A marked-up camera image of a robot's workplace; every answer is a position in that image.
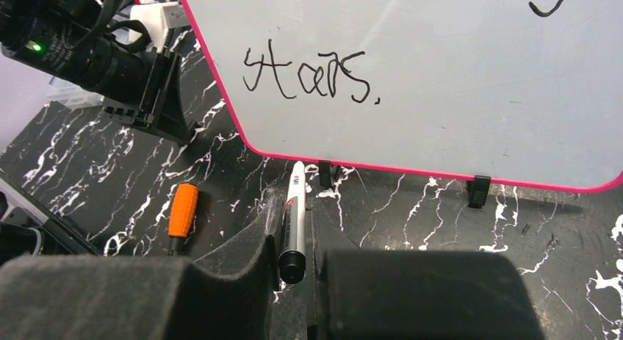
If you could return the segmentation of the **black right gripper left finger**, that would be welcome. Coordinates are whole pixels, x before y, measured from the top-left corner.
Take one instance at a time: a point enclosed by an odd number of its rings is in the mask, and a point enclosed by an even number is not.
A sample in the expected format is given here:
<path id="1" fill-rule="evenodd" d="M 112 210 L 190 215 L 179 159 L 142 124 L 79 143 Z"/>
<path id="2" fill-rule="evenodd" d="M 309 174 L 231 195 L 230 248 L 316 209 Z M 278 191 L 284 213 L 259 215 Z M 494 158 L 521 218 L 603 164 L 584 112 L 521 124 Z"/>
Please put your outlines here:
<path id="1" fill-rule="evenodd" d="M 282 194 L 205 257 L 21 256 L 1 268 L 3 339 L 268 339 Z"/>

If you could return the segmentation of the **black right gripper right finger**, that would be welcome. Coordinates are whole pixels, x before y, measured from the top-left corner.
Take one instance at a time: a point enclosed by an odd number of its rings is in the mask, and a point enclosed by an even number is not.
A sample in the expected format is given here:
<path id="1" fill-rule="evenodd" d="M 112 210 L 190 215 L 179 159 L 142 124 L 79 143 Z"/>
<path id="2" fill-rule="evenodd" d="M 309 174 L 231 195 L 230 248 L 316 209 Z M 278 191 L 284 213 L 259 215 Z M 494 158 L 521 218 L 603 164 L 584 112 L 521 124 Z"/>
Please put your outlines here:
<path id="1" fill-rule="evenodd" d="M 542 339 L 511 261 L 472 251 L 364 249 L 306 205 L 309 339 Z"/>

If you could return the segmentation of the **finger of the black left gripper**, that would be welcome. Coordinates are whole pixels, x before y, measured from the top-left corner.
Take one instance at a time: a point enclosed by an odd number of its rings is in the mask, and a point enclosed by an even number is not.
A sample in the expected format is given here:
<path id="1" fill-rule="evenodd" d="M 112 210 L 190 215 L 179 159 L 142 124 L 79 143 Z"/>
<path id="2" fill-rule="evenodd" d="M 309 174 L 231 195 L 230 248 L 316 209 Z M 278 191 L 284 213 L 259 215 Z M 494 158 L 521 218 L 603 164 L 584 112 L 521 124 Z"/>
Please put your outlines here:
<path id="1" fill-rule="evenodd" d="M 155 100 L 155 135 L 178 145 L 189 145 L 198 123 L 187 122 L 179 90 L 178 56 L 159 57 L 161 70 L 158 78 L 158 95 Z"/>

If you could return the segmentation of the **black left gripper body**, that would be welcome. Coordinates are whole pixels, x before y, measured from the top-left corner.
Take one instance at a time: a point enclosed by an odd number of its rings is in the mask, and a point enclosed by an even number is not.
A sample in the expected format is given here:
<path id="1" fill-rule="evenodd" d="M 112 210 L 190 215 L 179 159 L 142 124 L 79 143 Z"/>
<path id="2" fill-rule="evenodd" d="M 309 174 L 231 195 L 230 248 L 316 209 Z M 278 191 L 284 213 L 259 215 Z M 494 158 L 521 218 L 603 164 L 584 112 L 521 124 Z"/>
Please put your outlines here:
<path id="1" fill-rule="evenodd" d="M 178 132 L 178 55 L 147 54 L 151 67 L 129 102 L 105 98 L 103 112 L 114 123 L 148 134 Z"/>

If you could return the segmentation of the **white black whiteboard marker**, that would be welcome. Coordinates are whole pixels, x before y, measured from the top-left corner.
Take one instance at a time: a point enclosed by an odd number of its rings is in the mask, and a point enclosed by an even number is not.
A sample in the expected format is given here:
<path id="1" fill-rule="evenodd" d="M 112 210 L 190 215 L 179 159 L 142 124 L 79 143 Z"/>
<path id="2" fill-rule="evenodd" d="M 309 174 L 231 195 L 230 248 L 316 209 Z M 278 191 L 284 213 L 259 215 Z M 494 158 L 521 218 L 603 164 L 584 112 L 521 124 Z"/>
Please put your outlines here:
<path id="1" fill-rule="evenodd" d="M 278 258 L 280 278 L 288 284 L 301 282 L 306 272 L 305 184 L 305 165 L 298 161 L 289 178 Z"/>

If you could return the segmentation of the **pink framed whiteboard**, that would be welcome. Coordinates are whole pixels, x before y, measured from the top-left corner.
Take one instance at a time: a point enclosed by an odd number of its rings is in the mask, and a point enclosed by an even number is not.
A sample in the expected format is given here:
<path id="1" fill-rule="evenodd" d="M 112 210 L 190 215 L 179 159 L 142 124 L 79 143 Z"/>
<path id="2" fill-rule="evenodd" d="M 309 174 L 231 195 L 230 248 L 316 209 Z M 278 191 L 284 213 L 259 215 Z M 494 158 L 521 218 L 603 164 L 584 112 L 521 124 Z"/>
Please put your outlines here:
<path id="1" fill-rule="evenodd" d="M 260 155 L 622 184 L 622 0 L 181 2 Z"/>

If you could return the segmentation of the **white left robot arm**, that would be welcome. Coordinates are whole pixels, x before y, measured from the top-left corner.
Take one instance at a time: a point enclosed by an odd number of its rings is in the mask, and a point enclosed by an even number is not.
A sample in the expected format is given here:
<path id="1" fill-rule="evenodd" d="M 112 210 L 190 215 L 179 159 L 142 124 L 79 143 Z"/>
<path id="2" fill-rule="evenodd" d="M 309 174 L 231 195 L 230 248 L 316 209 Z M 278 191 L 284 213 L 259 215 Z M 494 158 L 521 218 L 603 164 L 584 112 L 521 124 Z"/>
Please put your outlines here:
<path id="1" fill-rule="evenodd" d="M 103 98 L 122 126 L 188 145 L 180 58 L 162 4 L 136 0 L 1 0 L 1 51 Z"/>

